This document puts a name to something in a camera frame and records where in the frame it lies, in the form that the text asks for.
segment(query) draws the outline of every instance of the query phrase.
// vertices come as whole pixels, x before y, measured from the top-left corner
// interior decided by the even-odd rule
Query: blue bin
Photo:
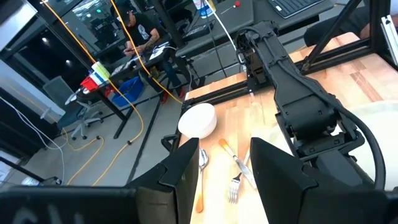
[[[138,99],[138,96],[142,93],[144,84],[139,77],[134,77],[124,82],[120,87],[119,91],[130,101],[134,102]],[[119,107],[126,106],[127,102],[118,92],[112,98],[113,103]]]

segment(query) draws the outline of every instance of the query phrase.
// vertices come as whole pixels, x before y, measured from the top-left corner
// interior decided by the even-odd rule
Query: keyboard
[[[268,0],[283,18],[289,18],[324,0]]]

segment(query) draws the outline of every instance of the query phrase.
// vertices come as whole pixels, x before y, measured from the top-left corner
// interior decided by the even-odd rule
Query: spoon
[[[199,169],[200,169],[200,177],[198,178],[198,180],[200,181],[200,184],[198,184],[198,186],[200,186],[200,195],[197,201],[197,205],[196,205],[196,211],[198,213],[201,213],[203,211],[203,170],[205,169],[207,163],[209,161],[209,157],[207,156],[207,153],[204,149],[200,148],[199,149]]]

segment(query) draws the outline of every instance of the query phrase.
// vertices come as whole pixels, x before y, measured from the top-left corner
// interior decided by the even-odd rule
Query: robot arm
[[[252,92],[275,88],[275,115],[294,157],[262,139],[252,138],[251,159],[269,223],[389,222],[396,208],[383,189],[384,161],[370,130],[311,78],[300,74],[279,42],[271,22],[238,32],[237,46],[246,62]],[[372,143],[376,181],[348,153]],[[331,133],[339,126],[342,132]],[[376,213],[374,203],[383,208]]]

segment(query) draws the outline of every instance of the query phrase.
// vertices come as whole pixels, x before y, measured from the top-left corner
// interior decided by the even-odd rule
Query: cap
[[[114,17],[119,21],[123,21],[124,23],[128,23],[130,21],[129,12],[132,12],[131,9],[126,7],[118,7],[118,11],[120,13],[121,18],[118,16],[116,11],[114,12]]]

